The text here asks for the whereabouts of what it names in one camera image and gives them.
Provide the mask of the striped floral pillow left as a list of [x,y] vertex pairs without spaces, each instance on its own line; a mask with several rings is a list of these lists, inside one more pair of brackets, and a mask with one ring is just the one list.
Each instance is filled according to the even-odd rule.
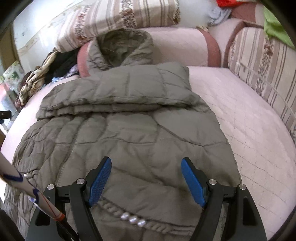
[[121,28],[149,28],[177,25],[178,1],[96,1],[71,11],[59,31],[56,48],[70,52],[101,33]]

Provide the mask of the pink bolster cushion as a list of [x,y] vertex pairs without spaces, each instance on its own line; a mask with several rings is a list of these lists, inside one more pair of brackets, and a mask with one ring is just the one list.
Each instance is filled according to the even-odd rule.
[[102,33],[84,44],[77,55],[81,77],[95,70],[166,62],[219,67],[221,54],[216,40],[204,30],[153,27]]
[[204,34],[208,46],[208,66],[228,67],[228,55],[236,35],[244,27],[263,28],[263,5],[257,2],[242,4],[232,11],[230,18],[210,27]]

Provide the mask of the blue plastic bag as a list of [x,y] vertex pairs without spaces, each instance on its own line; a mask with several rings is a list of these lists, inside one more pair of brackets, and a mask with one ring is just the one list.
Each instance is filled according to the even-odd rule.
[[78,65],[77,64],[72,66],[71,69],[64,76],[62,76],[62,77],[53,77],[51,82],[55,83],[55,82],[58,82],[58,81],[60,81],[62,79],[71,77],[73,75],[79,75]]

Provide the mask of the pink bolster cushion right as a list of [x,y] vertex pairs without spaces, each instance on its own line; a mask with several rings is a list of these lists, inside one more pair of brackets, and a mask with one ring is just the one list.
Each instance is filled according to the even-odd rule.
[[228,67],[228,55],[236,35],[244,27],[263,28],[263,5],[257,2],[242,4],[232,11],[230,18],[210,27],[204,34],[208,46],[208,66]]

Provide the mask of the striped floral pillow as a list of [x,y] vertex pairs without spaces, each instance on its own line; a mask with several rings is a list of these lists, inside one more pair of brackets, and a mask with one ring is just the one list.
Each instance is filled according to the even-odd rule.
[[70,52],[101,33],[121,28],[149,28],[177,25],[178,1],[96,1],[71,11],[59,31],[56,48]]
[[275,110],[295,140],[295,50],[263,29],[244,27],[230,46],[228,67]]

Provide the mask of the floral gift bag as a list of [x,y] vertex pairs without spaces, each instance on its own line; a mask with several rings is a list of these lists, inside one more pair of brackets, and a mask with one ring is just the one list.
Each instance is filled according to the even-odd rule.
[[20,65],[19,61],[15,61],[3,74],[4,83],[7,85],[9,90],[19,94],[19,84],[21,83],[25,72]]

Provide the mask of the black clothes pile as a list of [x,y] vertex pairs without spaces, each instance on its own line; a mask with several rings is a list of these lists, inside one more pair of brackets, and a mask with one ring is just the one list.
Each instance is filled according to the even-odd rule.
[[48,72],[45,74],[45,84],[49,84],[53,77],[62,77],[77,64],[79,48],[70,52],[58,52],[54,61],[50,64]]

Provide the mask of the red cloth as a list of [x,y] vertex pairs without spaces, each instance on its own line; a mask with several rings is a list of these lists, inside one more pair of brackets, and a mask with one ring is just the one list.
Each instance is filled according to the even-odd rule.
[[234,8],[243,4],[243,2],[237,0],[216,0],[216,2],[220,8]]

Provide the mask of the beige brown patterned blanket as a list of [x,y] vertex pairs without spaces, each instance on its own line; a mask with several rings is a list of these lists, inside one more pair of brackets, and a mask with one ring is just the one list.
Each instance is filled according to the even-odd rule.
[[32,71],[28,77],[24,78],[25,81],[23,82],[15,100],[15,106],[17,109],[22,109],[27,104],[29,99],[45,84],[45,75],[48,73],[50,65],[59,53],[57,49],[54,48],[53,50],[54,51],[46,57],[41,66],[37,66],[37,68]]

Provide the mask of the olive green puffer jacket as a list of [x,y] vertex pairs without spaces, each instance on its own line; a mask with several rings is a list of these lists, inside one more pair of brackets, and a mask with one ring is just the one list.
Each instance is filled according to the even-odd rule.
[[39,190],[112,170],[92,215],[104,240],[189,240],[197,205],[181,172],[188,157],[228,186],[240,182],[227,138],[179,62],[95,70],[54,87],[12,164]]

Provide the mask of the striped floral pillow right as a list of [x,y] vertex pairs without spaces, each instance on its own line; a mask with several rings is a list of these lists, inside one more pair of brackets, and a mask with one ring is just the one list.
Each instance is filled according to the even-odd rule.
[[228,67],[275,110],[295,140],[295,50],[263,29],[244,27],[230,46]]

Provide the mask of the lime green garment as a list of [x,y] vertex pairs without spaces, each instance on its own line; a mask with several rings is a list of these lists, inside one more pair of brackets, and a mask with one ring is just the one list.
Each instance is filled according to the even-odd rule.
[[266,7],[263,8],[263,14],[265,33],[271,37],[281,40],[283,43],[295,50],[292,40],[275,15]]

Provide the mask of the pink bolster cushion centre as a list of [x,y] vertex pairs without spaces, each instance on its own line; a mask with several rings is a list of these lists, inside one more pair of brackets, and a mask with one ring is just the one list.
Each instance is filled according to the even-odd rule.
[[216,40],[204,30],[153,27],[102,33],[84,44],[77,55],[81,77],[95,70],[166,62],[219,67],[221,54]]

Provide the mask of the grey blue cloth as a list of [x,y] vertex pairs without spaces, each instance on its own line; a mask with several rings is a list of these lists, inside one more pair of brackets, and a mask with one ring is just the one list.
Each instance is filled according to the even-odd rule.
[[220,8],[215,6],[208,12],[207,26],[216,26],[229,18],[232,13],[232,8]]

